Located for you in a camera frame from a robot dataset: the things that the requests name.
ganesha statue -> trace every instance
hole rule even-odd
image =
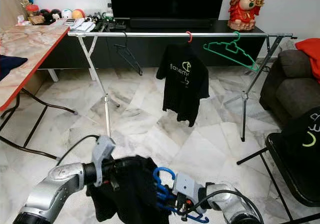
[[[259,15],[265,0],[231,0],[228,26],[234,30],[252,30],[255,28],[255,15]]]

red cloth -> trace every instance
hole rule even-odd
[[[296,43],[295,46],[309,56],[312,73],[320,83],[320,38],[309,38]]]
[[[255,19],[255,15],[259,15],[260,8],[259,6],[255,6],[250,10],[243,10],[238,1],[235,5],[230,6],[230,20],[235,21],[236,19],[240,19],[242,22],[250,22],[250,20]]]

grey sofa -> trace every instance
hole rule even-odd
[[[286,50],[279,54],[263,85],[260,104],[271,110],[283,126],[320,106],[320,84],[312,75],[305,53]]]

rack stand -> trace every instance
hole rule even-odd
[[[105,89],[98,77],[98,74],[96,72],[96,68],[90,58],[94,47],[96,45],[96,40],[98,37],[186,37],[188,38],[190,35],[188,33],[141,33],[141,32],[128,32],[124,34],[123,32],[74,32],[74,31],[69,31],[68,32],[69,36],[76,36],[79,39],[79,42],[83,48],[84,54],[86,55],[86,58],[88,60],[88,63],[91,67],[91,73],[94,74],[96,77],[96,81],[98,82],[102,92],[104,93],[104,107],[105,107],[105,117],[106,117],[106,132],[108,136],[110,136],[110,117],[109,117],[109,109],[108,109],[108,101],[109,101],[109,96],[106,94]],[[266,43],[267,43],[267,50],[268,54],[264,58],[261,66],[259,67],[258,71],[255,74],[254,79],[252,80],[251,84],[248,86],[248,88],[245,91],[242,91],[241,96],[233,98],[224,104],[230,103],[232,101],[235,101],[239,98],[242,99],[242,131],[241,131],[241,140],[244,142],[245,141],[245,133],[246,133],[246,108],[247,108],[247,101],[249,99],[249,92],[251,91],[252,87],[256,83],[257,79],[259,78],[263,68],[266,66],[266,64],[269,62],[270,58],[272,57],[273,53],[275,52],[276,48],[280,44],[281,40],[285,37],[292,37],[292,33],[240,33],[241,37],[265,37],[266,38]],[[83,37],[94,37],[93,42],[91,44],[91,48],[89,52],[87,51]],[[237,38],[238,35],[236,33],[192,33],[193,37],[235,37]],[[270,37],[275,37],[275,41],[273,45],[270,47]]]

television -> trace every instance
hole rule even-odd
[[[111,0],[115,18],[217,19],[222,0]]]

